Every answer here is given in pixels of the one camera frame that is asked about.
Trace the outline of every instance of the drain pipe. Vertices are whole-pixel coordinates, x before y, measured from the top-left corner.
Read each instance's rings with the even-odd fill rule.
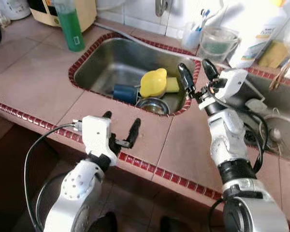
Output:
[[[203,58],[201,58],[201,57],[191,56],[191,55],[177,53],[177,52],[172,52],[172,51],[169,51],[169,50],[164,50],[164,49],[161,49],[161,48],[152,46],[150,44],[147,44],[147,43],[145,43],[143,41],[140,41],[140,40],[134,38],[133,36],[131,36],[131,35],[127,34],[127,33],[124,33],[122,31],[119,31],[119,30],[114,29],[114,28],[109,27],[109,26],[105,26],[105,25],[103,25],[101,23],[96,23],[95,22],[94,25],[97,26],[97,27],[99,27],[99,28],[103,28],[103,29],[106,29],[106,30],[111,30],[113,32],[117,32],[118,34],[121,34],[122,36],[126,37],[129,40],[132,40],[132,41],[134,41],[134,42],[136,42],[138,44],[141,44],[141,45],[143,45],[145,47],[154,49],[156,51],[160,51],[160,52],[163,52],[163,53],[167,53],[167,54],[173,55],[173,56],[180,56],[180,57],[184,57],[184,58],[188,58],[188,59],[198,60],[198,61],[202,61],[203,60]],[[221,67],[221,68],[223,68],[223,69],[229,69],[230,68],[228,65],[225,65],[225,64],[221,64],[221,63],[214,63],[214,64],[217,65],[217,66],[219,66],[219,67]]]

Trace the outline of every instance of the kitchen sink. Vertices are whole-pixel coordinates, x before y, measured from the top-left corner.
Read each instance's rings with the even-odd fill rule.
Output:
[[[142,76],[151,70],[165,68],[168,77],[179,78],[177,66],[181,62],[191,73],[194,72],[193,60],[157,51],[128,39],[111,38],[93,51],[73,78],[77,86],[112,98],[115,84],[139,86]],[[178,93],[166,93],[161,99],[168,104],[170,114],[180,110],[186,100],[181,85]]]
[[[277,90],[269,91],[269,85],[272,80],[248,74],[246,78],[264,97],[264,103],[267,109],[260,112],[260,114],[267,118],[269,130],[278,128],[282,135],[284,135],[284,144],[277,146],[275,141],[269,139],[268,148],[270,151],[277,153],[287,159],[290,159],[290,86],[281,84]],[[241,99],[247,98],[248,88],[245,86],[240,89],[239,93],[230,98],[229,103],[244,105]],[[256,132],[259,132],[259,126],[245,115],[240,115],[243,121],[252,125]]]

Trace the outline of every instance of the metal bowl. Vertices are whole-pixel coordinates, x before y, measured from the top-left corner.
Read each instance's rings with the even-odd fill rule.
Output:
[[[159,98],[143,98],[135,106],[158,115],[167,115],[170,112],[167,103]]]

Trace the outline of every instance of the tiled countertop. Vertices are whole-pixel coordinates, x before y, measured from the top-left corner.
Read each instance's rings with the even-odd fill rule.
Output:
[[[104,20],[100,22],[136,37],[180,48],[179,41],[172,38]],[[84,33],[86,49],[109,32],[94,26],[89,28]],[[206,113],[193,101],[180,115],[160,117],[75,88],[68,79],[68,69],[83,52],[70,52],[61,30],[36,22],[32,17],[13,22],[3,30],[0,44],[0,103],[5,105],[0,104],[0,115],[44,133],[47,123],[59,125],[111,110],[112,131],[118,138],[126,138],[131,124],[139,117],[142,121],[139,138],[133,149],[123,149],[118,166],[211,205],[219,197],[222,183],[209,154],[211,139]],[[197,89],[205,82],[201,70]],[[11,108],[16,109],[18,115],[13,115]],[[34,124],[40,121],[31,118],[41,119],[46,124],[41,127],[39,123]],[[65,136],[52,134],[50,137],[84,150],[80,142]],[[248,152],[254,160],[257,151],[249,148]],[[258,177],[290,220],[290,162],[271,154],[266,154],[264,159]]]

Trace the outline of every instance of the green liquid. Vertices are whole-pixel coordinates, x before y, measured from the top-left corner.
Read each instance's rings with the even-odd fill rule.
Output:
[[[58,18],[69,49],[73,52],[82,51],[85,44],[76,10],[68,14],[58,14]]]

